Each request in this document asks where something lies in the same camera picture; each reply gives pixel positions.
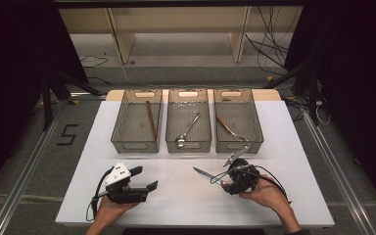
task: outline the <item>white tabletop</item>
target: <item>white tabletop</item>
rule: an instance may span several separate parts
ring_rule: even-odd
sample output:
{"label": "white tabletop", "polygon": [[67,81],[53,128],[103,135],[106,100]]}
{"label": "white tabletop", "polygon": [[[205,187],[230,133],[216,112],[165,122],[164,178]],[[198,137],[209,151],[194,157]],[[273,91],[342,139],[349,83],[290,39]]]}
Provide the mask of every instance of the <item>white tabletop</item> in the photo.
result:
{"label": "white tabletop", "polygon": [[[131,187],[146,187],[159,181],[146,203],[125,213],[117,225],[126,227],[242,227],[281,225],[270,209],[229,195],[194,171],[193,166],[211,174],[226,171],[222,165],[230,154],[217,154],[211,141],[207,154],[170,154],[165,142],[166,109],[160,151],[157,154],[119,154],[111,142],[120,101],[102,102],[87,143],[64,198],[56,222],[88,224],[87,207],[102,175],[117,162],[129,169],[142,165],[141,174],[131,178]],[[264,142],[257,154],[246,154],[250,164],[270,170],[284,186],[302,227],[331,227],[331,213],[322,197],[306,154],[282,101],[256,101]],[[210,102],[213,114],[213,102]],[[212,136],[214,122],[211,118]]]}

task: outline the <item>metal rail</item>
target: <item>metal rail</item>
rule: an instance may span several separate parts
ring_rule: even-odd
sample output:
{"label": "metal rail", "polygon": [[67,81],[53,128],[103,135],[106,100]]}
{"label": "metal rail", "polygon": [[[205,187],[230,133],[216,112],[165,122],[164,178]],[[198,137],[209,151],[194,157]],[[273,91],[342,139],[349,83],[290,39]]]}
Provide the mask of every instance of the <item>metal rail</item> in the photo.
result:
{"label": "metal rail", "polygon": [[42,132],[38,143],[36,144],[25,167],[23,168],[23,172],[21,173],[17,183],[15,184],[13,190],[11,191],[5,204],[3,205],[0,211],[0,234],[3,234],[5,232],[5,229],[7,228],[11,217],[15,212],[15,209],[20,202],[21,196],[23,195],[23,192],[28,185],[29,179],[35,172],[36,166],[38,165],[43,152],[48,145],[49,139],[54,131],[54,127],[57,125],[58,119],[63,109],[66,107],[67,102],[68,101],[61,101],[58,103],[56,111],[54,113],[54,121],[50,124],[46,131]]}
{"label": "metal rail", "polygon": [[307,112],[304,112],[305,122],[307,127],[309,128],[313,139],[315,140],[323,159],[325,160],[329,171],[331,172],[335,183],[338,186],[338,189],[343,196],[352,217],[358,226],[358,229],[361,234],[371,235],[376,234],[376,230],[374,229],[368,214],[361,204],[358,196],[356,195],[355,191],[351,187],[349,181],[347,180],[343,170],[341,169],[339,163],[337,162],[334,153],[329,148],[329,145],[323,136],[319,126],[315,126],[313,122],[310,120],[309,115]]}
{"label": "metal rail", "polygon": [[18,5],[47,5],[56,8],[155,8],[155,7],[236,7],[304,6],[330,3],[326,0],[18,0]]}

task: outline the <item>wooden stick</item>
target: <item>wooden stick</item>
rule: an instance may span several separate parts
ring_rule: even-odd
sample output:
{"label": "wooden stick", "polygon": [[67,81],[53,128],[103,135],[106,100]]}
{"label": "wooden stick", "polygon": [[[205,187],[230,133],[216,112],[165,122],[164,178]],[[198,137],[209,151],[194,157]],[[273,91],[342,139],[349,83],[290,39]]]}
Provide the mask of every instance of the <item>wooden stick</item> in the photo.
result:
{"label": "wooden stick", "polygon": [[225,127],[225,129],[228,131],[228,132],[231,132],[231,129],[228,127],[227,123],[225,123],[225,121],[218,115],[218,114],[215,114],[215,117],[217,118],[217,120],[222,124],[222,126]]}
{"label": "wooden stick", "polygon": [[154,136],[154,140],[157,140],[157,131],[155,129],[154,116],[152,115],[151,103],[149,101],[146,101],[146,109],[148,110],[148,117],[149,122],[151,123],[152,135]]}

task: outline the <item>hand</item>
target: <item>hand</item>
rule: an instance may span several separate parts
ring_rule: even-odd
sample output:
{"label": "hand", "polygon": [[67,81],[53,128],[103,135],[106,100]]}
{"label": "hand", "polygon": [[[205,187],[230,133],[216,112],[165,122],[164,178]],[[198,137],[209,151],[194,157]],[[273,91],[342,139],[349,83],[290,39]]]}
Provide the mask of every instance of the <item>hand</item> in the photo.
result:
{"label": "hand", "polygon": [[97,211],[93,224],[87,230],[87,235],[101,234],[107,227],[112,225],[122,214],[139,205],[112,203],[107,196],[103,196],[100,208]]}
{"label": "hand", "polygon": [[272,183],[264,180],[258,180],[258,186],[251,192],[243,192],[239,194],[242,199],[249,199],[256,203],[274,210],[282,221],[287,233],[293,233],[301,230],[301,226],[295,217],[293,209],[283,193]]}
{"label": "hand", "polygon": [[[265,174],[262,176],[274,181],[273,178]],[[279,211],[283,207],[289,206],[289,203],[283,193],[275,185],[262,178],[258,180],[258,186],[255,188],[255,190],[240,193],[239,196],[240,198],[250,199],[264,207],[271,208],[275,212]]]}

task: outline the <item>plastic storage tray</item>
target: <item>plastic storage tray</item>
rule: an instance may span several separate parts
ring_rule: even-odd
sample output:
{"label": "plastic storage tray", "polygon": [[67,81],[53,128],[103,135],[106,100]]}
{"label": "plastic storage tray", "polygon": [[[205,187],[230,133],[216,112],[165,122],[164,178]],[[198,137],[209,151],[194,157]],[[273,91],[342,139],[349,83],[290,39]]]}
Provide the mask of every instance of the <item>plastic storage tray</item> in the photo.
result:
{"label": "plastic storage tray", "polygon": [[162,90],[125,90],[112,143],[119,153],[160,149]]}
{"label": "plastic storage tray", "polygon": [[[167,105],[166,145],[170,153],[207,153],[212,141],[207,89],[170,89]],[[198,119],[189,128],[195,116]],[[178,147],[177,138],[185,133]]]}
{"label": "plastic storage tray", "polygon": [[[233,153],[251,145],[247,154],[255,154],[263,135],[251,89],[214,89],[215,135],[217,153]],[[236,135],[230,133],[220,119]]]}

